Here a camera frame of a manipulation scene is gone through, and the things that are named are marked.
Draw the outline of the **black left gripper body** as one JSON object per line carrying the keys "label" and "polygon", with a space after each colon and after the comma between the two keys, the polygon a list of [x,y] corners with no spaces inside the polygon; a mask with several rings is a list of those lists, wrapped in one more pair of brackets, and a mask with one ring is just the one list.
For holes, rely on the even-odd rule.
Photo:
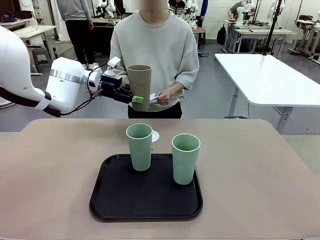
{"label": "black left gripper body", "polygon": [[119,92],[121,85],[121,76],[102,75],[99,82],[100,95],[113,100],[121,100],[123,98],[122,94]]}

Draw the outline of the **person's left hand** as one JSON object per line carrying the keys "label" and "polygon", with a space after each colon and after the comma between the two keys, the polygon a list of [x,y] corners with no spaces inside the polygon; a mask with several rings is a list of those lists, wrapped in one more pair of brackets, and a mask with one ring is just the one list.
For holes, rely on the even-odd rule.
{"label": "person's left hand", "polygon": [[168,88],[168,89],[157,92],[155,96],[156,96],[157,103],[162,106],[165,106],[170,103],[170,100],[173,94],[172,94],[172,91]]}

